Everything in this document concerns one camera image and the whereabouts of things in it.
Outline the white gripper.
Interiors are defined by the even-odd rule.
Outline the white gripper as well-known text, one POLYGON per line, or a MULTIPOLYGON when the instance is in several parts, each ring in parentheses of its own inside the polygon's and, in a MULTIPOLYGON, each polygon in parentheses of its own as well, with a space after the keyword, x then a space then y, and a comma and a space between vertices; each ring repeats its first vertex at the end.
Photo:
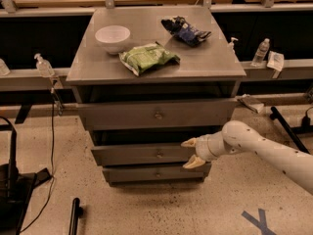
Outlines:
POLYGON ((197 139, 195 137, 181 143, 182 147, 194 148, 196 146, 196 155, 192 155, 189 160, 183 165, 185 169, 192 169, 216 160, 217 157, 213 155, 209 148, 210 135, 202 135, 197 139))

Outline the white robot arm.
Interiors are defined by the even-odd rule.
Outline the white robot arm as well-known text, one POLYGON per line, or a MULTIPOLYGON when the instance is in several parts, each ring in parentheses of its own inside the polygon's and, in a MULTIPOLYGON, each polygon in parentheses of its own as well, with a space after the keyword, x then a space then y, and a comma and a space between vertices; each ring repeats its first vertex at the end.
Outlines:
POLYGON ((181 146, 195 149, 183 165, 185 169, 202 166, 224 155, 251 152, 313 194, 313 156, 267 139, 242 121, 228 121, 220 131, 193 137, 181 146))

